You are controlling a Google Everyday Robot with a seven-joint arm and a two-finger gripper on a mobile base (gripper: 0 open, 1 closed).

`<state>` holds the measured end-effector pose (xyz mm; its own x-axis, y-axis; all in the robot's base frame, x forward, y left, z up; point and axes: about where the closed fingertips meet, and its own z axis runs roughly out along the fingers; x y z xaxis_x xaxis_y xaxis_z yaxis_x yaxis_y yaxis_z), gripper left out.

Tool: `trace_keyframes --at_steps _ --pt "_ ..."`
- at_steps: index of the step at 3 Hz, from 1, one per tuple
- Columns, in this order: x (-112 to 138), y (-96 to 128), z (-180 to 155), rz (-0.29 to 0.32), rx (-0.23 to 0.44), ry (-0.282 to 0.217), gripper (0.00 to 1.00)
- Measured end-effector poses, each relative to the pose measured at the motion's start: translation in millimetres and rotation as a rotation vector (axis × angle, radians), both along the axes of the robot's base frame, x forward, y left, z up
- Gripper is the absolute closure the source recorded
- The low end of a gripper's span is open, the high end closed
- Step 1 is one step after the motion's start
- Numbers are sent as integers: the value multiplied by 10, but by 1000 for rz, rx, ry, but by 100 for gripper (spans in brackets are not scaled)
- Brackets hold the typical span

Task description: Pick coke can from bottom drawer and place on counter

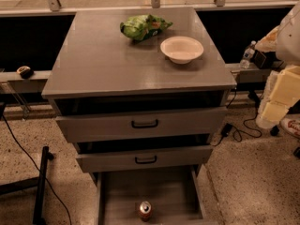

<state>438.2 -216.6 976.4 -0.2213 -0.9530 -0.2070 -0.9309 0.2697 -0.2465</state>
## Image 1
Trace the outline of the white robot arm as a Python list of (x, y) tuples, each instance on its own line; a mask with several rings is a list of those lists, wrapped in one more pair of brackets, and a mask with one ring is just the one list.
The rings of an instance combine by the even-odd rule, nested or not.
[(286, 67), (272, 71), (267, 78), (256, 124), (269, 129), (279, 124), (300, 99), (300, 3), (283, 18), (280, 25), (258, 41), (259, 52), (274, 52)]

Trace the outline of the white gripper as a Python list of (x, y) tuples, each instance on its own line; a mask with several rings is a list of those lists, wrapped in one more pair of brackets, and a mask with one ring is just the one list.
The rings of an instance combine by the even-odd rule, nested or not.
[(272, 128), (300, 99), (300, 67), (289, 65), (280, 72), (272, 71), (267, 78), (256, 124), (259, 128)]

